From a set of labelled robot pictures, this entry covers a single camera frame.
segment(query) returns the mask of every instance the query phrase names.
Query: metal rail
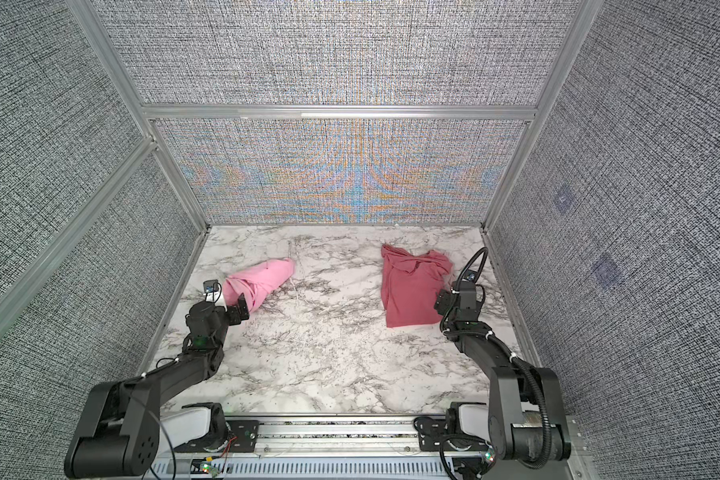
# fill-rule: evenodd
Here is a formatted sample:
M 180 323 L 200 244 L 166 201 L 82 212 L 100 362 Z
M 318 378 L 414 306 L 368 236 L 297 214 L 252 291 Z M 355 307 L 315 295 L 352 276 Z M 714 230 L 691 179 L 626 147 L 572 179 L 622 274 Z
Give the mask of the metal rail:
M 547 83 L 539 96 L 538 114 L 534 121 L 528 125 L 525 132 L 518 143 L 512 160 L 504 170 L 504 174 L 499 180 L 494 196 L 490 201 L 488 212 L 485 215 L 483 226 L 486 231 L 490 231 L 496 224 L 501 214 L 501 210 L 507 203 L 514 185 L 517 183 L 520 172 L 528 160 L 530 152 L 533 150 L 536 140 L 544 127 L 544 122 L 549 117 L 557 95 L 565 83 L 568 73 L 573 67 L 574 60 L 584 43 L 586 34 L 590 30 L 590 26 L 594 21 L 604 0 L 583 0 L 579 9 L 576 11 L 576 17 L 571 22 L 565 40 L 560 46 L 552 70 L 547 77 Z
M 197 231 L 204 232 L 208 222 L 202 212 L 202 207 L 186 178 L 181 173 L 178 164 L 170 155 L 165 142 L 160 138 L 152 123 L 142 113 L 139 91 L 136 90 L 136 86 L 130 75 L 128 75 L 125 65 L 116 52 L 114 45 L 112 45 L 110 36 L 106 33 L 95 7 L 88 0 L 67 0 L 67 7 L 77 19 L 77 24 L 85 33 L 88 43 L 90 43 L 99 61 L 104 66 L 104 70 L 110 76 L 110 80 L 128 108 L 131 117 L 134 118 L 134 122 L 141 130 L 141 134 L 144 138 L 154 139 L 157 142 L 158 151 L 156 157 L 160 168 L 163 170 L 174 193 L 179 197 L 185 212 L 192 219 Z
M 157 118 L 452 118 L 533 120 L 537 109 L 528 105 L 231 105 L 143 104 L 142 114 Z
M 43 250 L 16 280 L 10 290 L 0 298 L 0 339 L 12 327 L 35 295 L 43 288 L 56 269 L 64 262 L 77 243 L 94 224 L 101 212 L 123 188 L 147 155 L 155 149 L 151 138 L 144 138 L 120 162 L 99 186 L 91 198 L 72 217 L 54 240 Z
M 168 306 L 166 307 L 165 312 L 163 312 L 163 318 L 160 320 L 160 324 L 158 325 L 157 330 L 155 330 L 155 332 L 152 334 L 150 346 L 149 348 L 147 348 L 146 353 L 144 354 L 144 358 L 141 360 L 141 364 L 139 365 L 139 369 L 135 371 L 135 374 L 139 375 L 143 372 L 148 372 L 149 370 L 152 370 L 150 368 L 152 358 L 154 357 L 157 348 L 160 346 L 160 341 L 163 339 L 163 333 L 165 333 L 166 329 L 168 328 L 168 323 L 173 317 L 173 313 L 176 312 L 176 307 L 179 305 L 179 301 L 181 300 L 181 296 L 184 293 L 186 284 L 190 281 L 190 276 L 192 275 L 192 272 L 195 269 L 195 265 L 200 258 L 202 248 L 206 245 L 206 240 L 208 240 L 208 232 L 203 232 L 197 238 L 195 238 L 195 244 L 192 248 L 192 255 L 184 266 L 181 278 L 179 278 L 179 283 L 177 283 L 176 288 L 173 289 L 173 295 L 171 295 L 171 298 L 168 301 Z
M 259 420 L 256 451 L 236 456 L 385 457 L 437 456 L 421 452 L 413 428 L 419 415 L 363 414 L 235 414 L 227 420 Z M 427 415 L 444 418 L 440 415 Z M 447 452 L 448 456 L 463 452 Z M 468 456 L 479 452 L 468 452 Z
M 494 245 L 491 237 L 486 232 L 481 232 L 483 237 L 483 244 L 488 248 L 488 258 L 490 264 L 494 268 L 494 274 L 496 275 L 496 281 L 499 284 L 501 295 L 504 297 L 504 305 L 507 307 L 507 315 L 509 316 L 512 327 L 514 328 L 515 336 L 518 338 L 518 344 L 522 351 L 523 358 L 528 362 L 533 363 L 536 366 L 543 366 L 539 353 L 534 345 L 534 339 L 530 336 L 528 330 L 528 324 L 525 322 L 523 311 L 520 309 L 518 299 L 514 295 L 512 290 L 512 283 L 509 282 L 509 276 L 507 271 L 504 269 L 504 264 L 501 263 L 501 258 L 497 255 L 496 245 Z

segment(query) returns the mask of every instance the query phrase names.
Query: black cable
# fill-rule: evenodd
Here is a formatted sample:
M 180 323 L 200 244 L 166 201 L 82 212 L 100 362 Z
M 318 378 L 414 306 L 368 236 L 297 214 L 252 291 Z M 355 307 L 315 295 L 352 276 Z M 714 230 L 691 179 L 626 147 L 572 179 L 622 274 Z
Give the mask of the black cable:
M 482 285 L 477 285 L 477 286 L 479 286 L 480 290 L 483 291 L 483 295 L 480 297 L 480 301 L 478 302 L 478 304 L 480 305 L 480 310 L 482 310 L 483 304 L 485 303 L 485 287 Z
M 155 362 L 155 368 L 156 368 L 156 369 L 159 369 L 159 368 L 160 368 L 160 362 L 162 362 L 163 360 L 171 360 L 171 361 L 173 361 L 173 360 L 175 360 L 175 359 L 176 359 L 175 357 L 170 358 L 170 357 L 164 356 L 162 359 L 158 359 L 158 360 Z
M 144 402 L 142 402 L 138 398 L 135 398 L 133 395 L 131 395 L 130 392 L 128 391 L 128 389 L 126 389 L 125 387 L 123 388 L 123 392 L 126 395 L 128 395 L 128 397 L 131 400 L 134 400 L 136 403 L 141 405 L 144 408 L 144 412 L 149 413 L 150 416 L 152 418 L 154 418 L 155 422 L 157 422 L 157 425 L 158 425 L 158 427 L 160 427 L 160 430 L 163 430 L 163 434 L 166 436 L 166 440 L 168 441 L 168 446 L 170 447 L 170 455 L 173 458 L 173 476 L 171 476 L 171 480 L 176 480 L 176 453 L 173 451 L 173 443 L 171 443 L 170 437 L 168 436 L 168 431 L 163 426 L 163 423 L 160 421 L 160 419 L 157 417 L 157 415 L 152 413 L 152 411 L 149 408 L 147 408 L 146 405 L 144 405 Z
M 544 400 L 544 394 L 541 392 L 541 387 L 539 387 L 534 374 L 530 371 L 532 365 L 518 356 L 512 357 L 512 363 L 518 366 L 523 373 L 530 390 L 536 398 L 536 404 L 539 406 L 539 414 L 541 414 L 541 452 L 534 460 L 520 460 L 520 463 L 524 466 L 537 470 L 547 464 L 552 453 L 552 425 L 550 425 L 550 418 L 547 415 L 547 402 Z
M 152 465 L 150 465 L 150 472 L 152 472 L 152 475 L 154 476 L 154 478 L 157 478 L 157 480 L 163 480 L 162 478 L 157 476 L 155 471 L 152 469 Z
M 445 469 L 445 473 L 448 474 L 448 477 L 451 480 L 459 480 L 458 478 L 456 478 L 456 475 L 454 475 L 454 473 L 451 471 L 451 467 L 448 466 L 448 461 L 445 460 L 445 443 L 449 440 L 470 440 L 472 442 L 480 442 L 480 443 L 484 443 L 486 445 L 489 445 L 489 444 L 488 444 L 488 442 L 486 442 L 485 440 L 483 440 L 480 437 L 476 437 L 476 436 L 472 436 L 472 435 L 463 435 L 463 434 L 459 434 L 459 433 L 453 433 L 451 435 L 443 435 L 442 437 L 440 437 L 440 446 L 438 447 L 438 453 L 440 453 L 440 462 L 442 462 L 443 468 Z M 494 466 L 495 463 L 496 463 L 496 461 L 490 462 L 488 465 L 488 470 L 490 470 Z
M 219 286 L 219 296 L 216 297 L 216 299 L 214 300 L 214 299 L 213 299 L 213 293 L 211 293 L 211 303 L 216 303 L 216 302 L 218 302 L 219 299 L 221 298 L 221 283 L 219 283 L 219 282 L 213 282 L 212 288 L 213 288 L 214 290 L 216 289 L 216 285 Z
M 456 330 L 455 332 L 446 332 L 445 335 L 448 336 L 449 339 L 451 337 L 458 337 L 460 335 L 479 336 L 481 338 L 485 338 L 486 340 L 489 340 L 493 342 L 496 346 L 498 346 L 499 349 L 501 349 L 501 351 L 507 356 L 507 358 L 509 358 L 510 361 L 517 366 L 517 368 L 523 374 L 523 378 L 525 378 L 525 381 L 528 383 L 528 387 L 530 388 L 531 393 L 533 393 L 536 404 L 539 407 L 542 432 L 541 452 L 539 453 L 539 456 L 529 462 L 526 462 L 525 460 L 520 460 L 520 463 L 534 470 L 546 465 L 552 452 L 552 430 L 550 418 L 547 414 L 547 403 L 544 400 L 544 394 L 542 393 L 541 387 L 536 381 L 536 377 L 534 377 L 534 374 L 530 371 L 532 365 L 525 360 L 522 360 L 518 356 L 512 356 L 512 351 L 509 349 L 507 344 L 497 338 L 496 335 L 486 336 L 485 332 L 476 332 L 473 330 Z
M 416 430 L 416 432 L 419 432 L 423 435 L 426 435 L 424 430 L 422 430 L 422 426 L 418 423 L 419 420 L 426 418 L 427 420 L 432 420 L 430 417 L 427 416 L 420 416 L 413 419 L 413 428 Z
M 469 262 L 467 262 L 466 265 L 464 265 L 464 268 L 461 269 L 461 272 L 458 274 L 458 278 L 456 279 L 456 288 L 459 288 L 461 285 L 461 281 L 464 279 L 464 275 L 467 274 L 467 270 L 469 270 L 469 267 L 472 266 L 475 260 L 478 259 L 478 257 L 482 255 L 482 259 L 480 260 L 480 268 L 478 269 L 478 275 L 475 277 L 475 281 L 480 278 L 480 274 L 483 273 L 483 267 L 485 266 L 485 259 L 488 258 L 488 249 L 482 246 L 480 250 L 474 253 L 472 255 L 472 258 L 469 259 Z M 458 301 L 459 293 L 454 293 L 454 298 L 451 301 L 451 305 L 448 307 L 448 311 L 445 312 L 445 315 L 443 315 L 443 318 L 440 319 L 440 331 L 442 332 L 444 330 L 445 322 L 448 321 L 448 315 L 451 315 L 451 311 L 456 306 L 456 302 Z

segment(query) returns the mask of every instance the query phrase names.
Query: red wire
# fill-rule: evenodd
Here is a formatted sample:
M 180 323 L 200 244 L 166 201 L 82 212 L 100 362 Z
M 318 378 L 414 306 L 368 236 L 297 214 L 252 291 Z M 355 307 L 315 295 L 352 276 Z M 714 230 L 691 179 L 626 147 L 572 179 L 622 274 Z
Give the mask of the red wire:
M 230 453 L 230 447 L 232 446 L 232 442 L 237 440 L 237 436 L 233 436 L 230 438 L 230 440 L 226 443 L 226 447 L 224 448 L 224 453 L 221 454 L 222 458 L 224 458 L 224 466 L 221 468 L 221 472 L 224 474 L 224 477 L 226 478 L 226 454 Z

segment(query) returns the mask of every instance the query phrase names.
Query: light pink towel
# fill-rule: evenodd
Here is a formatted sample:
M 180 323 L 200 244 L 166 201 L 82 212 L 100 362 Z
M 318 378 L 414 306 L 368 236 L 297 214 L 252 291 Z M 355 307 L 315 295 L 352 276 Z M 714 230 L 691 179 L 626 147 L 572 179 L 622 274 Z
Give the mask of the light pink towel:
M 240 293 L 246 296 L 248 311 L 253 312 L 264 299 L 293 275 L 296 262 L 289 258 L 268 260 L 231 274 L 226 278 L 221 292 L 227 305 L 237 304 Z

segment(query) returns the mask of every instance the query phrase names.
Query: pink cloth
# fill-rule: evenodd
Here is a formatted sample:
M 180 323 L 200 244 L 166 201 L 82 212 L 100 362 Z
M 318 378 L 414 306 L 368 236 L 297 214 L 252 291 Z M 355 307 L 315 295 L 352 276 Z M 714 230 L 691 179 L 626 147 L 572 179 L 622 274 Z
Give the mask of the pink cloth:
M 447 256 L 430 250 L 413 256 L 402 248 L 382 246 L 382 303 L 387 311 L 387 327 L 428 325 L 440 321 L 434 302 L 451 273 Z
M 268 260 L 263 264 L 231 274 L 222 285 L 221 292 L 227 305 L 237 304 L 240 294 L 246 296 L 248 311 L 253 312 L 264 303 L 269 293 L 286 282 L 293 275 L 296 263 L 285 258 Z

